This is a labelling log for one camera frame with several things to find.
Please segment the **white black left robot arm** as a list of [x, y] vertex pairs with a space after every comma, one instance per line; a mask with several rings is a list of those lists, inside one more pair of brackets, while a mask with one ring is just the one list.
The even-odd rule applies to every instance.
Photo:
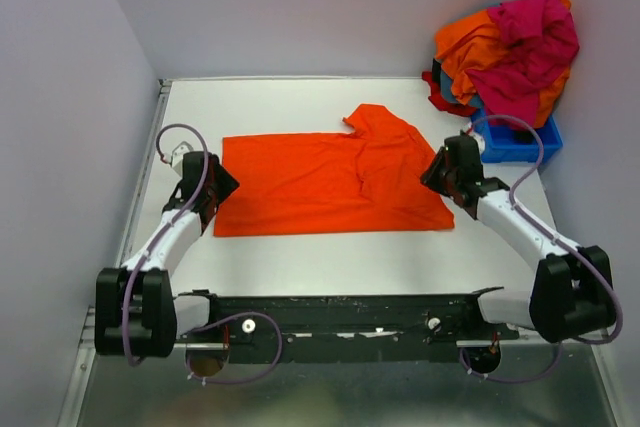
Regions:
[[221, 332], [209, 295], [189, 294], [178, 302], [171, 275], [239, 182], [212, 153], [186, 152], [174, 168], [181, 178], [151, 238], [122, 266], [104, 268], [96, 279], [94, 345], [100, 355], [122, 355], [136, 364], [169, 356], [188, 331], [201, 342]]

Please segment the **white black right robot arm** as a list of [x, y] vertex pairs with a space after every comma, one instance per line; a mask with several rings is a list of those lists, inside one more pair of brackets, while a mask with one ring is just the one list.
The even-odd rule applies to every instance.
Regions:
[[534, 273], [528, 291], [480, 293], [478, 304], [459, 317], [467, 336], [483, 338], [502, 323], [533, 330], [549, 343], [586, 341], [599, 330], [619, 335], [623, 314], [606, 252], [559, 234], [518, 201], [514, 188], [485, 176], [473, 137], [447, 138], [421, 183], [494, 231]]

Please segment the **bright orange t shirt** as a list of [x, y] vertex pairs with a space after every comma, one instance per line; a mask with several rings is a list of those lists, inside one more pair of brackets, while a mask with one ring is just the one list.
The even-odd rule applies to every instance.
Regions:
[[420, 177], [435, 157], [416, 127], [362, 104], [347, 132], [226, 137], [223, 166], [238, 189], [217, 237], [445, 231], [454, 215]]

